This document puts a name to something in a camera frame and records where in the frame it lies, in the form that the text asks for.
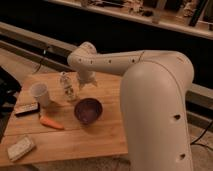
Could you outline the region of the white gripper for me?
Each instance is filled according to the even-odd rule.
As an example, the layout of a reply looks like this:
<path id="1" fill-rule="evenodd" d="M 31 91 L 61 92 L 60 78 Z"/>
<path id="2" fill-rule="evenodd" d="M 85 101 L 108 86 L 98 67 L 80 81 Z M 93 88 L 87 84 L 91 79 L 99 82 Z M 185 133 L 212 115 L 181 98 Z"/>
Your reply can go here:
<path id="1" fill-rule="evenodd" d="M 79 71 L 77 73 L 77 79 L 79 82 L 79 90 L 83 89 L 84 84 L 92 83 L 98 87 L 98 83 L 95 79 L 95 73 L 93 71 Z"/>

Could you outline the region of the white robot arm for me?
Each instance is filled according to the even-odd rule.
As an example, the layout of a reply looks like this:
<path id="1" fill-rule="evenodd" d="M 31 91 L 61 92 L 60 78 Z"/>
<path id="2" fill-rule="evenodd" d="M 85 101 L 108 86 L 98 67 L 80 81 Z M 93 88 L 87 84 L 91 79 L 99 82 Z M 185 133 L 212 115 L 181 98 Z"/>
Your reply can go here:
<path id="1" fill-rule="evenodd" d="M 67 58 L 81 86 L 97 72 L 119 75 L 131 171 L 193 171 L 185 98 L 194 68 L 177 51 L 99 54 L 82 43 Z"/>

